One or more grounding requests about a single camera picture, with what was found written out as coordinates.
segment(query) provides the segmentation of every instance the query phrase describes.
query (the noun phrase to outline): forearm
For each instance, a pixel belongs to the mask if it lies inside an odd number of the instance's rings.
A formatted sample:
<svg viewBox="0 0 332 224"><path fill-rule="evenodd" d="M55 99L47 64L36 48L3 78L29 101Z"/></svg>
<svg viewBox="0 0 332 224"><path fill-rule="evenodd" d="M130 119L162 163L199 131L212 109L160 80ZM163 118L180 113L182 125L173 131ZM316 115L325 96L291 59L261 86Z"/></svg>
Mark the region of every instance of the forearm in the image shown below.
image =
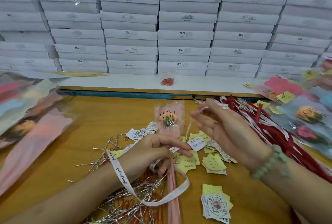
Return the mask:
<svg viewBox="0 0 332 224"><path fill-rule="evenodd" d="M280 174L285 167L289 169L290 178ZM262 182L310 223L332 222L332 184L293 160L288 159L286 164L279 161Z"/></svg>
<svg viewBox="0 0 332 224"><path fill-rule="evenodd" d="M118 177L111 164L107 164L3 224L79 223L119 188Z"/></svg>

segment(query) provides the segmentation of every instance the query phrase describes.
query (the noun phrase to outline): yellow table surface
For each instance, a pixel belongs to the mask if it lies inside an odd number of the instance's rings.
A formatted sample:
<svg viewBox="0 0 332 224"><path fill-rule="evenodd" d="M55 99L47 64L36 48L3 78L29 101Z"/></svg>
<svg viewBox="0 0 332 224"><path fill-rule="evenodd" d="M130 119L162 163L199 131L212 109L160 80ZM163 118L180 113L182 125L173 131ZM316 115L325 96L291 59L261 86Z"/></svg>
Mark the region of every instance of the yellow table surface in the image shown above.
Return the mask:
<svg viewBox="0 0 332 224"><path fill-rule="evenodd" d="M68 180L82 178L89 167L74 166L89 163L91 159L96 160L100 151L92 148L104 148L112 135L127 133L131 128L145 128L149 122L154 121L154 105L165 102L153 99L74 97L68 106L72 108L70 113L79 117L0 197L0 222L69 186L71 183ZM185 130L190 121L189 112L196 106L194 101L185 101ZM190 132L198 133L195 123ZM125 147L130 143L131 140L121 138L119 145ZM0 167L11 149L9 147L0 153ZM207 153L199 151L200 160L205 156ZM262 182L249 179L248 171L240 164L226 166L226 176L208 174L202 165L187 173L190 186L179 197L182 223L217 223L202 215L200 196L203 183L221 185L223 191L231 197L234 204L230 211L231 224L291 223L290 207L280 197ZM177 174L178 185L182 182L182 176Z"/></svg>

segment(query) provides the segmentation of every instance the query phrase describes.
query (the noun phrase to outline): green bead bracelet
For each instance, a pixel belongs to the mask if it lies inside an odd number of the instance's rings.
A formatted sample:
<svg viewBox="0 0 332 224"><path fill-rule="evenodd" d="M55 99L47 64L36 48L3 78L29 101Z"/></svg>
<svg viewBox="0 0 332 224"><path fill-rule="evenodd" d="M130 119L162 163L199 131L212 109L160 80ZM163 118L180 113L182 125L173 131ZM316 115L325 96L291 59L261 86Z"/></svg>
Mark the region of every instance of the green bead bracelet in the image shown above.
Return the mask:
<svg viewBox="0 0 332 224"><path fill-rule="evenodd" d="M275 166L275 164L280 160L283 163L287 163L287 156L283 154L280 146L278 145L272 145L273 153L271 157L268 159L268 161L259 169L257 169L255 172L250 173L250 177L254 180L259 180L263 178L269 171L272 170L272 168ZM288 169L280 171L280 174L283 177L290 178L290 173Z"/></svg>

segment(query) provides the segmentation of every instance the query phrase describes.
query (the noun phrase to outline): person's left hand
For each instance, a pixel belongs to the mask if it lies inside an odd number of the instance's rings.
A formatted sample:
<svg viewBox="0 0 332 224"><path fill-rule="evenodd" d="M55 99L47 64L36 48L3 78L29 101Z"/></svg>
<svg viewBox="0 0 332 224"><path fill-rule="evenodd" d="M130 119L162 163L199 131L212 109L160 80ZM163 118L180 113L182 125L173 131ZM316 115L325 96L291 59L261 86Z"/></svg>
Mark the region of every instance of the person's left hand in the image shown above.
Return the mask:
<svg viewBox="0 0 332 224"><path fill-rule="evenodd" d="M192 157L187 143L167 135L148 134L119 157L119 162L130 182L138 179L156 159L162 159L158 168L158 174L162 175L173 158L171 147L178 147L180 154Z"/></svg>

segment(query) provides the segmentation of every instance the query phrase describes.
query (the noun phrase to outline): circular logo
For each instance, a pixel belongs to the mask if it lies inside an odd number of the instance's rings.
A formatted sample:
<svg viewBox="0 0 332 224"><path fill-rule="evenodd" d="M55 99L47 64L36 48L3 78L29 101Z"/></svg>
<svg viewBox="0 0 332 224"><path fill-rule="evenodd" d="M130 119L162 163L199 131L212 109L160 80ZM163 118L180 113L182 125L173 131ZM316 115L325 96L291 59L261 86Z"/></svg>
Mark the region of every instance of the circular logo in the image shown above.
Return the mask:
<svg viewBox="0 0 332 224"><path fill-rule="evenodd" d="M227 215L227 203L218 195L211 195L207 198L209 210L219 217Z"/></svg>

